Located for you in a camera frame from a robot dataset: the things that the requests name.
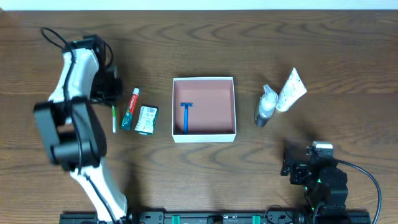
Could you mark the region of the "green and white toothbrush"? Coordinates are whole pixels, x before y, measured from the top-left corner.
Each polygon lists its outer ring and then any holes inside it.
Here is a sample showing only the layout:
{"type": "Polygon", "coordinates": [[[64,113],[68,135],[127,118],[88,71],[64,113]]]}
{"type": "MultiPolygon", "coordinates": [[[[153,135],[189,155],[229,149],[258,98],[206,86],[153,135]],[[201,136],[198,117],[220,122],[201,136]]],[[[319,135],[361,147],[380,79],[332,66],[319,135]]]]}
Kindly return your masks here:
{"type": "Polygon", "coordinates": [[[111,107],[112,109],[112,129],[113,129],[113,134],[116,134],[117,132],[117,114],[116,114],[116,107],[113,105],[111,107]]]}

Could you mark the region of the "blue disposable razor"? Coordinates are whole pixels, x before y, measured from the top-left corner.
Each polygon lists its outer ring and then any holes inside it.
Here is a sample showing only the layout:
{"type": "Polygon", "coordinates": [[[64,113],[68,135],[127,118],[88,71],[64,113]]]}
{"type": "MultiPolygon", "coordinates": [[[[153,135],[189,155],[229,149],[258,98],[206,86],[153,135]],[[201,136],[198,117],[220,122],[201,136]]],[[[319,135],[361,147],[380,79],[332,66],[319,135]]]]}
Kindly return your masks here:
{"type": "Polygon", "coordinates": [[[193,106],[193,103],[181,102],[181,107],[184,107],[184,123],[183,123],[183,133],[188,133],[188,110],[189,107],[193,106]]]}

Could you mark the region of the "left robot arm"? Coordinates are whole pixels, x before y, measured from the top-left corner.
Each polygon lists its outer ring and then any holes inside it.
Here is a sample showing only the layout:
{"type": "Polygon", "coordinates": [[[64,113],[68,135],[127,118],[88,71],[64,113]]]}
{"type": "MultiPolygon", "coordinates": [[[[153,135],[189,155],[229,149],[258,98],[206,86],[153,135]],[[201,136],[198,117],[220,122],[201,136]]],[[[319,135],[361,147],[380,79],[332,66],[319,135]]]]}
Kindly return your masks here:
{"type": "Polygon", "coordinates": [[[96,209],[93,223],[127,223],[127,198],[106,163],[106,136],[93,109],[116,105],[122,94],[116,67],[106,58],[111,48],[98,35],[87,35],[61,50],[58,84],[33,111],[45,151],[88,195],[96,209]]]}

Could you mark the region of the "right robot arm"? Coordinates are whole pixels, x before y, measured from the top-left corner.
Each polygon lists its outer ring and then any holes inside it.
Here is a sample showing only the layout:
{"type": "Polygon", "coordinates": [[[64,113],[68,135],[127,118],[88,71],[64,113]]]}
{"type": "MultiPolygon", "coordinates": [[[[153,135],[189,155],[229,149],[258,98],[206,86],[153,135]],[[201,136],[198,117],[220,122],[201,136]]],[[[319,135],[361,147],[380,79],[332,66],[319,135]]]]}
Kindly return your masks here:
{"type": "Polygon", "coordinates": [[[348,177],[337,168],[332,149],[308,148],[308,159],[299,158],[292,149],[284,150],[281,176],[289,176],[292,185],[304,188],[312,212],[330,215],[342,213],[348,196],[348,177]]]}

